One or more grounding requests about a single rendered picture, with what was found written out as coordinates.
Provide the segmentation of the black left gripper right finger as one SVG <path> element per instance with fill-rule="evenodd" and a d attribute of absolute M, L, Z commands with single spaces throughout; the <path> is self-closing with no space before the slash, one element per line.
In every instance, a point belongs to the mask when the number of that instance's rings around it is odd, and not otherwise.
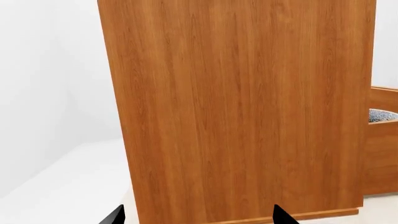
<path fill-rule="evenodd" d="M 274 205 L 273 224 L 300 224 L 295 218 L 290 216 L 283 208 Z"/>

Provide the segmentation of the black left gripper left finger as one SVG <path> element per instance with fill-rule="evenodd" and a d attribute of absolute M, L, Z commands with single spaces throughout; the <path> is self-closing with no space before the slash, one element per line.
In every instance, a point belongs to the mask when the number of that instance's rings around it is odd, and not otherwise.
<path fill-rule="evenodd" d="M 124 224 L 125 219 L 124 205 L 120 205 L 98 224 Z"/>

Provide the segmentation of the wooden cabinet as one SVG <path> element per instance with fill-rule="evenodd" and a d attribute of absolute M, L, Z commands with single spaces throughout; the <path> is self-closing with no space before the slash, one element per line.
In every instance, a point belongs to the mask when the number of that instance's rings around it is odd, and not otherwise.
<path fill-rule="evenodd" d="M 363 205 L 376 0 L 98 0 L 139 224 Z"/>

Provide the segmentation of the low wooden furniture piece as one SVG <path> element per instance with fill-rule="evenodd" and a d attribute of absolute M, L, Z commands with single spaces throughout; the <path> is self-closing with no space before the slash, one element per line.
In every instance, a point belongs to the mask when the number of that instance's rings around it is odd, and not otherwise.
<path fill-rule="evenodd" d="M 371 87 L 370 108 L 398 113 L 398 89 Z M 398 119 L 369 123 L 366 134 L 363 194 L 398 192 Z"/>

